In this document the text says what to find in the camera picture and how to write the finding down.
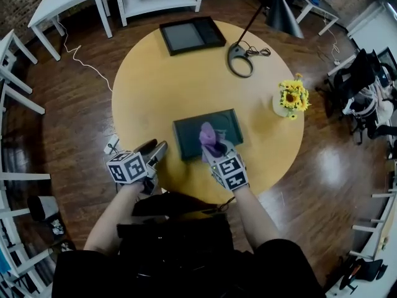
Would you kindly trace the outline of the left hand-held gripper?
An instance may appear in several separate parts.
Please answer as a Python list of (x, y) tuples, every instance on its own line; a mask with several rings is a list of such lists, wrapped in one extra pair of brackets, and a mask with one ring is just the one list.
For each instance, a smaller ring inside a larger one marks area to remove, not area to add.
[(144, 186), (143, 193), (152, 195), (158, 186), (156, 165), (164, 158), (167, 141), (148, 140), (133, 152), (119, 153), (106, 165), (113, 180), (121, 185), (137, 181)]

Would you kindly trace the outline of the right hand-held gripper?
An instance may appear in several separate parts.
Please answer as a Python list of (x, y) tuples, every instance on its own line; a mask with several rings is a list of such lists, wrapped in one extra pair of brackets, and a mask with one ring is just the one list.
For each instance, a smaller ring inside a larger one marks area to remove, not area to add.
[(235, 146), (226, 139), (221, 139), (222, 157), (214, 147), (202, 147), (202, 159), (210, 165), (210, 171), (216, 182), (228, 191), (234, 191), (248, 185), (246, 166)]

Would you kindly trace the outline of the purple cloth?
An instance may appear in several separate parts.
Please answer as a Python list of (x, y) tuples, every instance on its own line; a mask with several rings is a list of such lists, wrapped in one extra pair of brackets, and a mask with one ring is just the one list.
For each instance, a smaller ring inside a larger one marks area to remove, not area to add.
[(219, 158), (226, 153), (226, 147), (220, 142), (225, 137), (226, 130), (215, 130), (209, 122), (202, 124), (199, 134), (200, 144), (207, 148), (212, 157)]

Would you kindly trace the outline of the dark green box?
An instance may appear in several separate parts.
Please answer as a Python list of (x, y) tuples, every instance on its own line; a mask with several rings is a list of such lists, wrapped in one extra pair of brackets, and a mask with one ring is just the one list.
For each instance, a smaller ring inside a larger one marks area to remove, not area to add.
[(229, 140), (233, 145), (244, 142), (234, 109), (176, 120), (173, 122), (173, 129), (182, 161), (201, 157), (199, 134), (205, 122), (210, 123), (219, 136)]

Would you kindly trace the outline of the person's left forearm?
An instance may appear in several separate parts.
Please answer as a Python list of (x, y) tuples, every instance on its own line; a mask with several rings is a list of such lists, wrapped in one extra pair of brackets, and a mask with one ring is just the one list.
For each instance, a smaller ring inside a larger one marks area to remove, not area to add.
[(99, 217), (83, 250), (96, 251), (107, 256), (116, 255), (121, 242), (117, 225), (130, 219), (136, 200), (143, 190), (144, 185), (139, 181), (124, 185)]

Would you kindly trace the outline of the white power strip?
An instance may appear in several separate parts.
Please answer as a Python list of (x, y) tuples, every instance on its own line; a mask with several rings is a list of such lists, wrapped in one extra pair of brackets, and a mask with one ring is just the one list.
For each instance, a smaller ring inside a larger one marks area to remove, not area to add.
[(104, 153), (106, 155), (111, 155), (114, 153), (118, 153), (117, 145), (119, 143), (119, 137), (116, 134), (113, 134), (104, 147)]

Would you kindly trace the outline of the white vase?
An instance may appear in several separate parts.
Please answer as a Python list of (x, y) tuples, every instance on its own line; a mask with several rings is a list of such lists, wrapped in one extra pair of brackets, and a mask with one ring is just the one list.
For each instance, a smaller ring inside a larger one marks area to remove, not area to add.
[(280, 93), (276, 93), (272, 97), (272, 107), (273, 111), (281, 117), (288, 118), (288, 119), (296, 119), (297, 113), (294, 109), (286, 108), (282, 104), (282, 97)]

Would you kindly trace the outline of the yellow sunflower bouquet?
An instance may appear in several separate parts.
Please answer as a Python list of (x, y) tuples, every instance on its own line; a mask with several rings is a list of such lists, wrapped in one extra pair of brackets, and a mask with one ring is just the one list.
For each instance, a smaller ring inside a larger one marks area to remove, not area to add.
[(311, 103), (309, 92), (303, 85), (303, 75), (296, 73), (293, 79), (279, 83), (279, 106), (286, 112), (286, 118), (295, 120), (299, 112), (306, 111)]

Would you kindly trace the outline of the black flat box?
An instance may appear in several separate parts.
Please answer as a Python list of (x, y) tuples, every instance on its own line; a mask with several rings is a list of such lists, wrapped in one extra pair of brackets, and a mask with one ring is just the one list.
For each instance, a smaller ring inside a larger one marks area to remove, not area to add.
[(170, 56), (224, 47), (226, 39), (211, 17), (194, 17), (161, 24), (160, 33)]

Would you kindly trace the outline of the grey trash bin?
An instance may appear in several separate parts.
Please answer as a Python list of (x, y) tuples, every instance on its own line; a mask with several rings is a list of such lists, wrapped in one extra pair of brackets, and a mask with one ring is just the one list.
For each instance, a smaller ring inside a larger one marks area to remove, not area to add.
[(29, 196), (27, 205), (34, 221), (40, 222), (59, 212), (54, 196)]

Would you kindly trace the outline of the black desk lamp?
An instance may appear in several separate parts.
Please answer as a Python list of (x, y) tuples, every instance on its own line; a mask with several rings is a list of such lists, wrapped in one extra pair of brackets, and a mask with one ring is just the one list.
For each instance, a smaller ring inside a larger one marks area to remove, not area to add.
[[(248, 25), (244, 29), (243, 33), (240, 35), (239, 39), (232, 43), (228, 49), (227, 53), (227, 66), (230, 71), (240, 77), (248, 78), (254, 72), (254, 65), (250, 59), (251, 56), (270, 56), (271, 51), (268, 48), (263, 48), (262, 50), (257, 50), (255, 47), (243, 41), (244, 36), (247, 34), (248, 29), (252, 26), (256, 17), (262, 12), (263, 9), (268, 8), (268, 13), (266, 17), (266, 24), (273, 29), (280, 32), (287, 33), (289, 35), (303, 38), (303, 33), (294, 18), (294, 15), (288, 6), (286, 0), (263, 0), (261, 5), (249, 21)], [(240, 59), (248, 64), (250, 72), (248, 74), (239, 73), (233, 67), (233, 61)]]

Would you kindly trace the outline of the black office chair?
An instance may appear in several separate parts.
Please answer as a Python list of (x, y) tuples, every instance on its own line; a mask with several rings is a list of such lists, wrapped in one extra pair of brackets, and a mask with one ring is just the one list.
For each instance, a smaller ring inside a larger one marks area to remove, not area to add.
[(367, 53), (361, 49), (352, 64), (347, 68), (339, 69), (334, 75), (334, 80), (325, 79), (324, 84), (328, 89), (315, 87), (317, 93), (322, 93), (322, 97), (331, 107), (326, 109), (327, 117), (332, 116), (336, 109), (339, 109), (342, 119), (342, 110), (353, 100), (356, 95), (365, 88), (368, 88), (376, 80), (376, 72), (381, 68), (378, 56), (373, 50)]

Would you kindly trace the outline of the white wooden table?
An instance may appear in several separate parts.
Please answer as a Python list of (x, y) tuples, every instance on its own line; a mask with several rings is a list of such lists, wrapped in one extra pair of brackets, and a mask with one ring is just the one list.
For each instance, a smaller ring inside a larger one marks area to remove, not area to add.
[(15, 44), (17, 48), (34, 64), (38, 63), (38, 60), (33, 56), (33, 54), (25, 47), (18, 36), (14, 33), (12, 29), (3, 39), (0, 39), (0, 79), (4, 80), (4, 84), (0, 90), (0, 115), (6, 111), (4, 108), (5, 97), (11, 97), (13, 100), (19, 102), (25, 107), (31, 109), (32, 111), (44, 115), (45, 109), (25, 96), (21, 95), (18, 91), (12, 89), (9, 83), (13, 83), (19, 89), (23, 90), (27, 94), (32, 94), (33, 89), (25, 84), (21, 79), (12, 73), (12, 67), (16, 62), (16, 56), (10, 51), (11, 44)]

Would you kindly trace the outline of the white grey-top table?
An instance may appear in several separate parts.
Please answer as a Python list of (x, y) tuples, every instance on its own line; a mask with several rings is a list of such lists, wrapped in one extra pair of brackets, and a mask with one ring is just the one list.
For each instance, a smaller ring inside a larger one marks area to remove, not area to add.
[(313, 9), (319, 11), (323, 19), (326, 20), (323, 29), (318, 33), (319, 36), (327, 32), (339, 20), (337, 12), (326, 1), (319, 0), (315, 2), (314, 0), (304, 0), (304, 2), (306, 2), (306, 6), (301, 10), (296, 21), (299, 24)]

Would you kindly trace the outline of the white frame rack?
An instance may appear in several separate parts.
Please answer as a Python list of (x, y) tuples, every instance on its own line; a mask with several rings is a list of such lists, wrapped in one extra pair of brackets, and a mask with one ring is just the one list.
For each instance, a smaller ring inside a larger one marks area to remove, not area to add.
[(373, 199), (386, 199), (385, 209), (379, 219), (371, 219), (373, 227), (353, 225), (352, 230), (370, 235), (368, 242), (361, 252), (350, 250), (349, 256), (374, 261), (378, 254), (383, 251), (388, 243), (389, 234), (393, 226), (395, 213), (397, 211), (397, 188), (389, 189), (387, 193), (373, 194)]
[(12, 210), (9, 208), (6, 196), (6, 181), (39, 181), (51, 178), (49, 174), (38, 173), (11, 173), (3, 171), (2, 167), (2, 117), (6, 111), (4, 101), (6, 97), (19, 102), (32, 111), (43, 115), (45, 109), (30, 99), (24, 97), (11, 87), (4, 85), (0, 92), (0, 266), (4, 267), (4, 272), (0, 272), (0, 297), (5, 297), (6, 293), (1, 292), (6, 288), (2, 285), (5, 282), (11, 291), (16, 288), (25, 298), (48, 298), (51, 296), (52, 285), (44, 285), (41, 277), (35, 270), (35, 265), (41, 260), (49, 257), (51, 249), (27, 257), (24, 245), (21, 243), (19, 234), (16, 230), (14, 218), (29, 214), (28, 208)]

